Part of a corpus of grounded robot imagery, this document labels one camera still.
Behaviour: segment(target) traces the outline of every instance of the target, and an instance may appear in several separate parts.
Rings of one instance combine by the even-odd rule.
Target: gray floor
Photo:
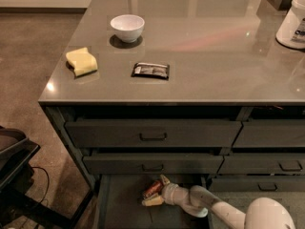
[[[41,146],[31,160],[45,168],[51,184],[43,204],[71,217],[88,186],[37,103],[62,51],[82,14],[0,13],[0,125],[17,128]],[[46,191],[46,176],[36,170],[27,195],[40,200]],[[298,229],[305,228],[305,193],[217,193],[245,211],[259,197],[275,198],[291,213]],[[77,224],[91,228],[95,199]],[[37,228],[21,217],[5,228]],[[213,228],[227,228],[213,218]]]

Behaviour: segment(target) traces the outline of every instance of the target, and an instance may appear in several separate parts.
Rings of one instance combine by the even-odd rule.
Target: sponge
[[[66,53],[69,64],[74,67],[75,76],[97,71],[96,59],[87,48]]]

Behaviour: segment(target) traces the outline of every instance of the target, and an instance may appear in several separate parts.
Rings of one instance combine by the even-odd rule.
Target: black chair
[[[33,175],[29,161],[39,149],[40,146],[30,141],[20,130],[0,126],[0,211],[3,216],[0,215],[0,225],[8,224],[16,217],[26,216],[45,228],[52,228],[53,225],[73,228],[90,202],[93,192],[86,194],[73,217],[68,219],[44,206],[41,201],[27,197],[26,191],[16,189],[17,179]],[[28,182],[30,188],[32,179],[28,179]],[[10,211],[14,211],[14,215],[8,215]]]

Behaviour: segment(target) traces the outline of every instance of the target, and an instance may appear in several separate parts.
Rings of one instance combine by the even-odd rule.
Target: drawer front
[[[66,123],[77,148],[228,147],[241,124],[197,119],[102,119]]]
[[[305,174],[304,154],[246,154],[224,159],[219,174]]]
[[[85,156],[90,174],[216,174],[223,157],[206,154],[98,154]]]
[[[168,178],[171,182],[183,184],[185,187],[201,185],[196,183],[196,177],[193,176]],[[139,201],[143,191],[156,179],[159,179],[159,176],[102,176],[93,228],[210,228],[208,218],[194,218],[179,206],[142,206]]]
[[[305,147],[305,120],[244,122],[234,147]]]
[[[304,192],[305,176],[217,177],[209,188],[212,192]]]

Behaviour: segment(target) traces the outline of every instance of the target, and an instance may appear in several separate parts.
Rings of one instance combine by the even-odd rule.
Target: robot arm
[[[178,205],[186,213],[198,218],[206,217],[209,210],[231,229],[295,229],[289,212],[273,199],[254,200],[244,214],[204,187],[193,186],[189,190],[168,180],[163,182],[163,185],[160,190],[161,196],[149,198],[148,201],[143,202],[143,205],[160,205],[163,202]]]

